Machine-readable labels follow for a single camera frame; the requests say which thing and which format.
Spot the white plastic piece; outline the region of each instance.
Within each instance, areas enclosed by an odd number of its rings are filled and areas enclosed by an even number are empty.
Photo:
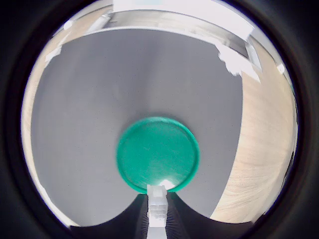
[[[277,69],[281,75],[285,72],[285,67],[282,63],[277,66]]]
[[[149,197],[149,227],[166,227],[168,202],[165,186],[147,185],[147,191]]]

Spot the gray platform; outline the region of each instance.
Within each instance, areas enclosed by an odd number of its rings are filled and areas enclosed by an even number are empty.
[[[81,226],[118,215],[137,192],[115,164],[118,138],[136,120],[166,116],[195,135],[201,162],[178,192],[209,217],[227,183],[242,115],[242,81],[214,45],[175,33],[116,30],[62,46],[35,96],[31,140],[41,184]]]

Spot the green circular lid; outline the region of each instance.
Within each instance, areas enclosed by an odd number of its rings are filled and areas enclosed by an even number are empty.
[[[128,127],[117,149],[118,170],[140,193],[147,185],[165,185],[169,192],[186,186],[199,164],[194,135],[178,121],[163,117],[145,118]]]

